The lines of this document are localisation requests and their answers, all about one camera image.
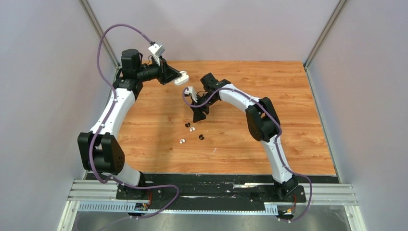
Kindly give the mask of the white earbud charging case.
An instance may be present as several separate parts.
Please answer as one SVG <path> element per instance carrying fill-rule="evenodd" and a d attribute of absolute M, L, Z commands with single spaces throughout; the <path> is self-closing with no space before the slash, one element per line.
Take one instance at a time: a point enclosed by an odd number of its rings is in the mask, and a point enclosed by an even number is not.
<path fill-rule="evenodd" d="M 189 81 L 190 77 L 186 71 L 180 71 L 180 76 L 174 79 L 176 86 L 181 86 Z"/>

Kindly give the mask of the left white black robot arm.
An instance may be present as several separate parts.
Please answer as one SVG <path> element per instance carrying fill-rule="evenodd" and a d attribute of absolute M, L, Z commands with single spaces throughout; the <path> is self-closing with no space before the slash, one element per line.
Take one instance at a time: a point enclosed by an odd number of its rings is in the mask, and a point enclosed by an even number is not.
<path fill-rule="evenodd" d="M 111 83 L 113 91 L 102 115 L 89 132 L 81 132 L 77 138 L 82 165 L 85 170 L 128 186 L 129 193 L 136 199 L 147 194 L 144 174 L 125 161 L 125 154 L 117 137 L 124 119 L 137 100 L 143 83 L 153 79 L 162 85 L 174 82 L 181 85 L 189 80 L 186 71 L 171 67 L 162 56 L 153 56 L 151 64 L 142 63 L 142 54 L 137 49 L 122 51 L 122 77 Z"/>

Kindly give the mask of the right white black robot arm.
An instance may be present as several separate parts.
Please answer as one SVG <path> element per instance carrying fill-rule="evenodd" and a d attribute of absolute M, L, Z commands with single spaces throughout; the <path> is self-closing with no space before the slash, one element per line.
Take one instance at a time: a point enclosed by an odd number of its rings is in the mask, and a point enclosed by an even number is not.
<path fill-rule="evenodd" d="M 193 87 L 183 90 L 185 101 L 190 97 L 189 107 L 193 111 L 193 122 L 206 119 L 209 107 L 217 101 L 224 101 L 245 113 L 251 136 L 264 148 L 272 168 L 275 195 L 281 201 L 287 201 L 294 194 L 298 180 L 285 157 L 281 143 L 282 128 L 276 110 L 268 97 L 258 98 L 243 92 L 230 81 L 217 80 L 212 73 L 201 78 L 204 94 L 200 96 Z"/>

